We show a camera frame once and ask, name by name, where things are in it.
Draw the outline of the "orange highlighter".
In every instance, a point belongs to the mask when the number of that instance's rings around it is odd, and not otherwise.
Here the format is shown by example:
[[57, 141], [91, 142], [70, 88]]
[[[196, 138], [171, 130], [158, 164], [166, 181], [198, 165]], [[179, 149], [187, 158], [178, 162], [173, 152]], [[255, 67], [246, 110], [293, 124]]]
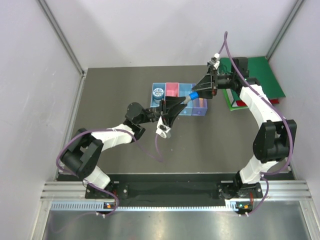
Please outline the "orange highlighter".
[[198, 102], [199, 102], [199, 107], [203, 108], [204, 107], [204, 99], [203, 98], [199, 98]]

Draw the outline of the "grey blue glue stick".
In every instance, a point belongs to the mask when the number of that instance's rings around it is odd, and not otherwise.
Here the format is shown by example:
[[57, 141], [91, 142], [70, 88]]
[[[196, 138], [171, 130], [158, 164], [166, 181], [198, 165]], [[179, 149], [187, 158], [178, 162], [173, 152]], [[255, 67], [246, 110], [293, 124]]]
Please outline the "grey blue glue stick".
[[191, 92], [189, 95], [185, 96], [183, 103], [187, 105], [190, 101], [199, 98], [199, 94], [196, 91]]

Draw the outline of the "pink drawer box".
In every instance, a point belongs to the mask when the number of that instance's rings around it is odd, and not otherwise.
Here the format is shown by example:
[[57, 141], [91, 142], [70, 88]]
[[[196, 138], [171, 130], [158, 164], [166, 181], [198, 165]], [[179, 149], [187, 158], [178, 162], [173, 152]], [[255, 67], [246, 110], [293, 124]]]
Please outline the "pink drawer box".
[[178, 82], [166, 82], [165, 83], [165, 96], [166, 97], [178, 97], [180, 92], [180, 84]]

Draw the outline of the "purple drawer box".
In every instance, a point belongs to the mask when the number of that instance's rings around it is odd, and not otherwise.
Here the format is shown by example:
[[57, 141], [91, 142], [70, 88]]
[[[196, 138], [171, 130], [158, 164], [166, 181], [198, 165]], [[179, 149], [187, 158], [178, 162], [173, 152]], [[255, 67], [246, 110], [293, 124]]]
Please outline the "purple drawer box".
[[205, 116], [208, 110], [207, 99], [203, 98], [204, 107], [199, 107], [199, 98], [192, 101], [192, 116]]

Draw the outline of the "blue slime jar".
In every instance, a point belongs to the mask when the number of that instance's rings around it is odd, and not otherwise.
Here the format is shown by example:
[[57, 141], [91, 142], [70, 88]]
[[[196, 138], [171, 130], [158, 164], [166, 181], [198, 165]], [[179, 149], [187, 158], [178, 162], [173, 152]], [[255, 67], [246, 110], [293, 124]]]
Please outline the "blue slime jar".
[[156, 87], [152, 91], [152, 99], [155, 104], [159, 104], [162, 99], [165, 97], [165, 91], [161, 87]]

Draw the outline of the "light green folder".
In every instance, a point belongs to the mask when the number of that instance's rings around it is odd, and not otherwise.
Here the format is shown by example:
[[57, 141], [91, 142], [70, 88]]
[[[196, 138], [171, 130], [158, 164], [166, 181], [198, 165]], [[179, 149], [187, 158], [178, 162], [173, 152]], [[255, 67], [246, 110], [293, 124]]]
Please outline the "light green folder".
[[231, 112], [248, 108], [246, 104], [242, 100], [240, 100], [232, 90], [223, 89], [222, 93], [226, 100], [227, 107]]

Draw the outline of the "dark green binder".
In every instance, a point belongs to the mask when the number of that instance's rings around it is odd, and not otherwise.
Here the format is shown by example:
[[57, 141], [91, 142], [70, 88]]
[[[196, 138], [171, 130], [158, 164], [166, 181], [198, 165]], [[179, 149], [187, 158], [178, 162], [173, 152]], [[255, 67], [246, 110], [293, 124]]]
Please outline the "dark green binder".
[[249, 57], [248, 70], [249, 70], [249, 76], [257, 78], [257, 80], [260, 82], [263, 92], [266, 94], [269, 101], [271, 99], [280, 100], [281, 98], [286, 97], [267, 59], [264, 56]]

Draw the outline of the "red folder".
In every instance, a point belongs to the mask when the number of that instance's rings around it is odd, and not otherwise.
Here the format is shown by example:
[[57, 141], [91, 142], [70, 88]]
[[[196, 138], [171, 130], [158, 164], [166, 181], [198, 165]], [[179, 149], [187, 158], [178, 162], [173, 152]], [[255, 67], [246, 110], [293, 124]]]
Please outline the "red folder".
[[[276, 105], [279, 104], [279, 99], [270, 99], [269, 100], [271, 104]], [[247, 105], [242, 100], [235, 100], [232, 104], [232, 107], [239, 108], [239, 107], [246, 107]]]

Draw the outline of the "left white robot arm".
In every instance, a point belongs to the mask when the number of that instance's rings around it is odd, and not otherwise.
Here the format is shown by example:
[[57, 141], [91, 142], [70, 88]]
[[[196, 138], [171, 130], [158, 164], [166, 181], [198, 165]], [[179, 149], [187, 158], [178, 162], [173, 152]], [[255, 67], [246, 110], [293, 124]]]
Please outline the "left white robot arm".
[[97, 130], [81, 128], [59, 153], [56, 164], [64, 164], [66, 171], [96, 188], [102, 198], [109, 198], [114, 191], [110, 177], [98, 167], [103, 151], [137, 142], [145, 133], [142, 124], [157, 123], [155, 137], [168, 139], [177, 116], [191, 101], [189, 96], [167, 96], [158, 107], [144, 108], [132, 102], [126, 108], [125, 120], [116, 127]]

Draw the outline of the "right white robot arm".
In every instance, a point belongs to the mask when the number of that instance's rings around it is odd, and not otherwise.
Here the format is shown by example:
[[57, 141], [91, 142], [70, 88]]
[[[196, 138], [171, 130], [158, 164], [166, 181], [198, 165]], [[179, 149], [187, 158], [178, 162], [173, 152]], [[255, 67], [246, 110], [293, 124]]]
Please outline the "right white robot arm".
[[259, 81], [249, 76], [246, 57], [232, 58], [231, 71], [220, 74], [220, 55], [216, 53], [207, 67], [207, 73], [192, 88], [191, 95], [211, 99], [218, 90], [232, 90], [246, 104], [259, 128], [252, 144], [252, 158], [236, 173], [232, 183], [219, 190], [224, 199], [245, 198], [257, 189], [271, 167], [292, 157], [297, 124], [285, 119], [268, 100]]

